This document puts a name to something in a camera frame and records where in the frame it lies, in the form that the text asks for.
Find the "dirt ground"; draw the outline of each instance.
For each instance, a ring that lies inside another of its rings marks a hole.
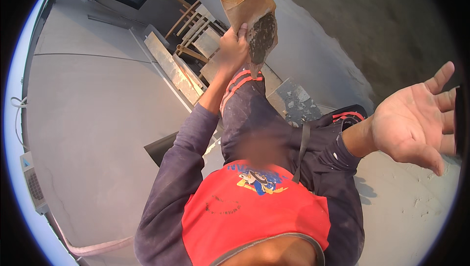
[[[293,0],[336,38],[372,85],[377,106],[396,90],[459,61],[432,0]],[[448,88],[460,80],[454,77]]]

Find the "cartoon print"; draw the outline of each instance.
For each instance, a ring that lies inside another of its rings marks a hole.
[[[277,184],[282,183],[282,179],[278,173],[272,171],[255,171],[248,165],[236,165],[238,170],[238,177],[242,178],[237,185],[239,187],[246,187],[250,190],[255,191],[258,195],[264,195],[266,193],[280,193],[288,189],[288,187],[276,188]]]

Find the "pipe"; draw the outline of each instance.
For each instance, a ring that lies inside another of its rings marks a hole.
[[[86,247],[80,247],[80,248],[74,247],[63,234],[62,229],[60,228],[59,223],[57,223],[56,218],[53,215],[52,217],[54,218],[54,221],[56,222],[57,227],[59,228],[60,234],[62,235],[65,241],[65,245],[67,246],[68,250],[72,254],[77,255],[77,256],[88,257],[88,256],[100,255],[100,254],[104,254],[107,252],[116,251],[116,250],[125,248],[129,245],[132,245],[134,242],[134,237],[130,236],[130,237],[126,237],[117,241],[103,242],[100,244],[94,244],[92,246],[86,246]]]
[[[204,57],[204,56],[201,55],[201,54],[198,54],[197,52],[195,52],[195,51],[193,51],[193,50],[188,49],[188,48],[185,47],[185,46],[177,45],[177,46],[176,46],[176,49],[177,49],[178,51],[185,52],[186,54],[191,55],[191,56],[193,56],[194,58],[199,59],[199,60],[201,60],[201,61],[204,62],[204,63],[208,63],[208,62],[209,62],[208,58]]]

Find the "forearm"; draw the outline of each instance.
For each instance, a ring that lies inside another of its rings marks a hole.
[[[377,151],[372,136],[371,123],[373,119],[372,115],[343,131],[344,145],[353,156],[362,158]]]
[[[211,85],[200,98],[199,104],[209,112],[217,115],[219,113],[222,97],[235,71],[236,69],[234,70],[231,66],[221,66]]]

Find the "red t-shirt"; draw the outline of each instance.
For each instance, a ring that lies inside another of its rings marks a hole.
[[[271,165],[254,170],[238,160],[214,171],[191,195],[181,220],[183,242],[195,266],[209,265],[239,246],[284,233],[301,233],[325,250],[327,200]]]

